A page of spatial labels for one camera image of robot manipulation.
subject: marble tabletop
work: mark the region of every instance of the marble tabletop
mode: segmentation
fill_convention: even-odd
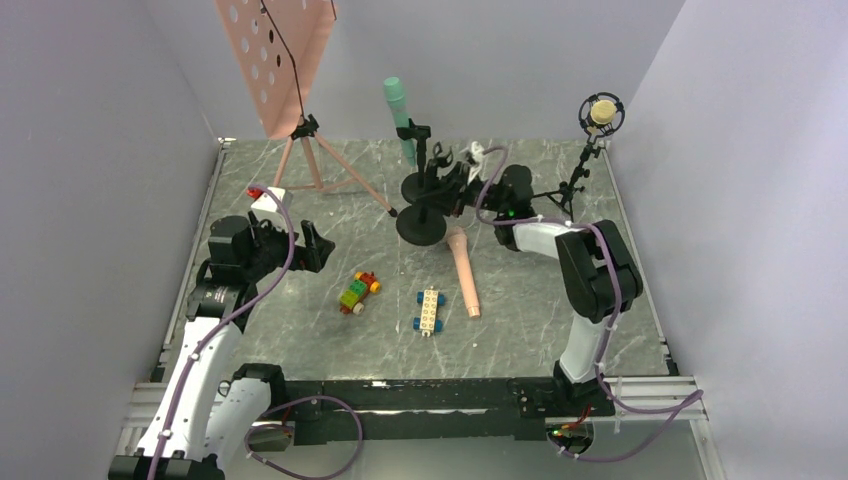
[[[504,144],[510,163],[533,171],[536,191],[567,179],[582,148],[579,142],[548,140],[480,141]],[[400,183],[413,171],[401,159],[397,140],[331,141],[332,145],[398,210],[407,204]],[[459,150],[467,141],[444,141]],[[313,141],[325,182],[347,178],[344,170]],[[270,183],[282,154],[277,141],[230,144],[214,191],[195,268],[208,257],[209,225],[226,215],[244,215],[251,182]],[[496,159],[487,161],[488,175]],[[586,192],[575,200],[575,219],[616,222],[626,230],[609,171],[602,160],[589,164]],[[311,183],[302,149],[295,144],[282,186]],[[558,215],[548,200],[534,203],[545,215]],[[448,225],[465,227],[483,315],[468,317],[453,257],[441,243],[417,247],[400,239],[394,219],[357,183],[331,193],[294,192],[292,220],[314,222],[336,249],[318,274],[292,272],[253,310],[231,361],[279,364],[292,380],[479,378],[550,375],[562,353],[575,315],[565,294],[558,262],[516,253],[498,245],[492,227],[475,221],[471,209]],[[361,315],[339,312],[338,296],[357,271],[373,271],[382,290],[365,299]],[[272,274],[260,283],[270,283]],[[412,328],[420,313],[416,293],[429,286],[447,299],[440,308],[444,331],[424,338]],[[177,338],[181,336],[181,324]],[[607,354],[614,375],[664,375],[662,347],[647,294],[622,319]]]

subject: purple cable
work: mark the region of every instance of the purple cable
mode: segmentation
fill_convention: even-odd
[[[274,203],[277,204],[277,210],[280,212],[280,215],[283,216],[283,220],[286,222],[286,228],[289,233],[289,253],[286,256],[286,261],[283,263],[282,270],[280,274],[274,279],[274,282],[268,286],[262,293],[257,295],[255,298],[251,299],[249,302],[245,303],[241,307],[237,308],[233,313],[228,315],[226,318],[221,320],[221,323],[215,326],[209,333],[203,337],[200,342],[197,344],[197,348],[194,349],[192,355],[190,355],[186,359],[185,367],[183,371],[180,373],[179,379],[177,380],[176,385],[174,386],[174,394],[171,396],[171,403],[168,405],[168,412],[165,414],[165,421],[162,424],[162,431],[170,430],[171,426],[174,423],[174,417],[177,415],[177,407],[180,404],[180,397],[183,394],[183,390],[185,389],[185,384],[188,381],[188,375],[191,372],[191,367],[194,366],[194,362],[197,360],[193,360],[192,357],[197,355],[197,358],[200,359],[200,355],[203,353],[203,349],[206,348],[206,345],[212,340],[215,335],[218,334],[221,330],[224,329],[230,322],[232,322],[235,318],[237,318],[242,313],[247,310],[253,308],[260,300],[265,298],[266,295],[271,293],[277,285],[283,280],[283,276],[285,276],[286,272],[289,270],[289,266],[291,265],[292,259],[294,259],[294,227],[292,226],[291,217],[289,217],[289,212],[286,210],[286,207],[283,205],[282,201],[277,198],[269,189],[262,185],[251,185],[250,188],[255,188],[262,193],[268,195]],[[159,441],[156,443],[156,450],[153,452],[153,457],[150,459],[150,469],[147,471],[147,480],[155,480],[156,478],[156,467],[159,465],[159,459],[162,458],[162,453],[165,451],[165,444],[167,443],[167,438],[159,433]]]
[[[509,151],[504,146],[498,145],[498,146],[489,147],[486,150],[483,150],[483,155],[488,155],[488,154],[490,154],[494,151],[498,151],[498,150],[503,152],[503,156],[501,157],[501,161],[500,161],[500,163],[498,163],[498,166],[495,168],[495,171],[492,172],[492,175],[489,177],[489,179],[486,180],[486,183],[483,185],[483,189],[480,190],[480,195],[477,197],[477,202],[474,205],[477,220],[480,220],[480,222],[485,223],[487,225],[493,225],[493,226],[519,225],[519,224],[523,224],[523,223],[555,223],[555,224],[559,224],[559,225],[564,224],[565,222],[546,220],[543,217],[523,218],[523,219],[518,219],[518,220],[486,220],[486,219],[483,218],[483,216],[481,214],[481,206],[483,205],[483,199],[486,197],[486,193],[488,193],[489,188],[492,186],[492,183],[494,182],[495,177],[497,177],[498,173],[500,173],[500,171],[506,165],[507,158],[509,157]],[[616,275],[616,273],[615,273],[615,268],[613,267],[613,264],[610,261],[610,258],[612,258],[612,255],[610,255],[609,247],[607,246],[607,242],[604,240],[604,236],[601,233],[601,231],[598,229],[598,227],[596,227],[592,224],[588,224],[588,223],[587,224],[571,224],[569,226],[573,227],[573,228],[580,228],[580,229],[584,229],[584,230],[589,230],[595,236],[595,239],[597,240],[598,245],[601,248],[601,254],[603,256],[603,262],[604,262],[604,265],[607,268],[607,271],[609,272],[610,282],[612,283],[612,289],[613,289],[613,293],[615,295],[615,307],[613,308],[612,314],[610,315],[610,318],[607,321],[606,328],[604,329],[604,333],[601,336],[601,346],[600,346],[600,348],[598,348],[598,353],[595,356],[595,378],[597,378],[598,384],[600,385],[601,389],[606,394],[606,396],[608,398],[610,398],[613,401],[613,403],[618,405],[622,410],[626,410],[626,411],[631,412],[631,413],[639,413],[639,414],[671,413],[671,415],[668,417],[668,419],[666,419],[665,422],[663,422],[662,425],[660,425],[660,428],[658,428],[653,434],[651,434],[648,438],[646,438],[645,441],[643,441],[641,444],[639,444],[638,446],[636,446],[634,449],[632,449],[631,451],[629,451],[627,453],[624,453],[624,454],[621,454],[621,455],[618,455],[618,456],[615,456],[615,457],[609,457],[609,458],[583,457],[583,456],[580,456],[580,455],[575,455],[575,454],[568,452],[568,451],[563,451],[563,453],[565,453],[566,455],[568,455],[568,456],[570,456],[574,459],[578,459],[578,460],[582,460],[582,461],[586,461],[586,462],[595,462],[595,463],[611,463],[611,462],[618,462],[618,461],[621,461],[621,460],[627,460],[628,458],[630,458],[630,457],[638,454],[642,450],[644,450],[648,445],[651,444],[651,442],[653,442],[666,429],[668,429],[668,426],[671,424],[671,422],[674,420],[674,418],[677,417],[677,415],[680,414],[680,412],[683,411],[684,408],[694,404],[695,402],[697,402],[698,400],[701,399],[701,397],[704,395],[704,391],[701,390],[701,389],[695,390],[694,392],[689,394],[689,396],[687,396],[685,399],[683,399],[683,401],[680,402],[679,405],[675,405],[673,407],[666,407],[666,408],[656,408],[656,409],[631,407],[631,406],[625,404],[623,401],[621,401],[618,397],[616,397],[612,393],[609,386],[607,386],[607,384],[604,382],[604,375],[601,372],[600,365],[601,365],[602,360],[604,358],[604,354],[606,353],[607,347],[609,346],[609,341],[610,341],[610,338],[612,337],[613,326],[615,326],[615,322],[616,322],[616,320],[618,320],[618,316],[621,313],[621,303],[622,303],[622,301],[621,301],[621,285],[618,282],[618,275]]]
[[[284,403],[283,405],[280,405],[278,407],[274,407],[274,408],[268,410],[267,412],[263,413],[261,416],[265,417],[265,416],[271,415],[274,412],[279,412],[280,410],[283,410],[285,408],[293,407],[293,406],[299,405],[301,403],[311,402],[313,400],[328,400],[330,402],[338,404],[339,406],[342,407],[342,409],[344,409],[346,412],[348,412],[353,417],[353,420],[356,422],[356,428],[359,431],[357,439],[356,439],[356,450],[353,451],[353,455],[351,455],[350,460],[348,460],[347,463],[345,463],[342,468],[338,469],[334,473],[331,473],[329,475],[324,475],[322,477],[309,477],[309,476],[306,476],[306,475],[301,475],[299,473],[292,472],[291,470],[286,470],[285,468],[277,465],[274,462],[269,461],[265,457],[259,455],[258,453],[254,452],[253,450],[250,449],[250,441],[249,440],[250,440],[250,435],[252,433],[258,432],[258,431],[266,431],[266,430],[280,430],[282,428],[285,428],[285,426],[281,427],[279,425],[259,425],[259,426],[256,426],[256,427],[251,427],[251,429],[247,431],[247,434],[244,436],[244,449],[247,450],[248,457],[250,457],[254,460],[258,460],[258,461],[262,462],[263,465],[267,465],[267,466],[273,468],[274,470],[276,470],[276,471],[278,471],[282,474],[288,475],[288,476],[293,477],[293,478],[297,478],[298,480],[330,480],[331,478],[336,478],[339,475],[343,474],[344,472],[348,471],[350,469],[350,467],[353,466],[353,462],[356,461],[356,458],[359,457],[359,454],[362,452],[362,444],[363,444],[363,441],[364,441],[364,434],[363,434],[363,430],[362,430],[362,421],[359,420],[359,415],[356,414],[356,412],[353,410],[353,408],[351,408],[350,405],[346,404],[345,402],[343,402],[343,401],[341,401],[341,400],[339,400],[338,398],[335,398],[335,397],[328,397],[327,395],[313,395],[311,397],[300,398],[300,399],[293,400],[293,401],[288,402],[288,403]]]

